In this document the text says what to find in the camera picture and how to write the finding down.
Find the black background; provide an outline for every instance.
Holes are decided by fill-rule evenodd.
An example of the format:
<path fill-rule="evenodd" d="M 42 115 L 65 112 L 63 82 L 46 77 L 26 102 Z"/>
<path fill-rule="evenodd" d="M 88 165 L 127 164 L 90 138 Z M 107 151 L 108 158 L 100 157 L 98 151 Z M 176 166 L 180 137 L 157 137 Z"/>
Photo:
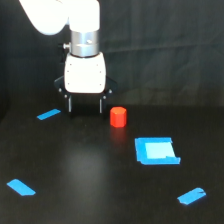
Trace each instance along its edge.
<path fill-rule="evenodd" d="M 100 4 L 101 51 L 119 84 L 110 102 L 128 110 L 122 129 L 101 119 L 98 105 L 75 108 L 74 119 L 36 118 L 61 100 L 57 45 L 70 32 L 44 36 L 18 0 L 0 0 L 0 223 L 222 223 L 224 2 Z M 134 139 L 149 136 L 172 137 L 181 164 L 136 162 Z M 8 188 L 15 178 L 36 195 Z M 196 187 L 207 197 L 181 205 L 177 197 Z"/>
<path fill-rule="evenodd" d="M 100 0 L 100 7 L 101 51 L 119 83 L 114 104 L 224 105 L 223 1 Z M 18 0 L 1 0 L 0 32 L 1 105 L 57 101 L 57 44 L 70 41 L 68 26 L 42 35 Z"/>

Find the blue tape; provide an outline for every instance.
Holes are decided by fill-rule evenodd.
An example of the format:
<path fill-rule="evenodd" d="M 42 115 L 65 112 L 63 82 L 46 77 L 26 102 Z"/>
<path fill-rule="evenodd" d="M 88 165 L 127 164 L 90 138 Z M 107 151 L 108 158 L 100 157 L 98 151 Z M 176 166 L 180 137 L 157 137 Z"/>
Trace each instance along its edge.
<path fill-rule="evenodd" d="M 180 203 L 189 205 L 190 203 L 204 197 L 205 195 L 206 195 L 206 193 L 204 192 L 203 189 L 195 188 L 194 190 L 180 196 L 177 199 L 180 201 Z"/>
<path fill-rule="evenodd" d="M 31 188 L 27 187 L 24 183 L 17 179 L 10 181 L 9 183 L 7 183 L 7 185 L 21 196 L 34 195 L 36 193 Z"/>
<path fill-rule="evenodd" d="M 140 162 L 144 165 L 175 165 L 180 164 L 179 157 L 166 157 L 164 159 L 143 159 Z"/>
<path fill-rule="evenodd" d="M 44 114 L 41 114 L 41 115 L 37 116 L 37 118 L 40 119 L 40 120 L 44 120 L 44 119 L 46 119 L 48 117 L 51 117 L 51 116 L 53 116 L 55 114 L 58 114 L 60 112 L 61 112 L 60 110 L 54 109 L 54 110 L 51 110 L 51 111 L 49 111 L 47 113 L 44 113 Z"/>
<path fill-rule="evenodd" d="M 171 138 L 163 137 L 163 138 L 138 138 L 141 143 L 162 143 L 162 142 L 172 142 Z"/>
<path fill-rule="evenodd" d="M 144 165 L 169 165 L 180 164 L 181 158 L 166 157 L 159 159 L 149 159 L 147 157 L 146 143 L 172 143 L 171 138 L 137 138 L 135 139 L 137 161 Z"/>

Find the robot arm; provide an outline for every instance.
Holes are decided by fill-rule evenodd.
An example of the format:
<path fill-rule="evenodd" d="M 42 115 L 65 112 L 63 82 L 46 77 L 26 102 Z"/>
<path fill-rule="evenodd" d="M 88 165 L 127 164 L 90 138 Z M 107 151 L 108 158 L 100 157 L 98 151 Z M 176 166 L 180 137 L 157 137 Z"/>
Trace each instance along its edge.
<path fill-rule="evenodd" d="M 59 92 L 106 93 L 106 67 L 99 52 L 100 6 L 97 0 L 19 0 L 33 26 L 42 34 L 54 35 L 65 25 L 71 42 L 64 77 L 55 80 Z"/>
<path fill-rule="evenodd" d="M 44 35 L 59 33 L 68 21 L 65 5 L 57 0 L 20 0 L 33 26 Z"/>
<path fill-rule="evenodd" d="M 97 0 L 19 0 L 33 26 L 42 34 L 54 35 L 68 24 L 75 32 L 99 30 Z"/>

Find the black table surface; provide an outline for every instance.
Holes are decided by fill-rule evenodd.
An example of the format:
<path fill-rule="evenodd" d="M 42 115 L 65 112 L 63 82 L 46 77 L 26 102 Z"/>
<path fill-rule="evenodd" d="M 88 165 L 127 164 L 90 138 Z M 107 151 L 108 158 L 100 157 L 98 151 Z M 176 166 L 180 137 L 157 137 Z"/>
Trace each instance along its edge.
<path fill-rule="evenodd" d="M 89 105 L 43 121 L 54 105 L 11 108 L 0 123 L 0 223 L 223 223 L 224 109 L 126 108 L 119 129 Z M 138 137 L 171 137 L 181 164 L 137 162 Z M 13 179 L 36 194 L 20 196 Z M 206 197 L 180 204 L 196 187 Z"/>

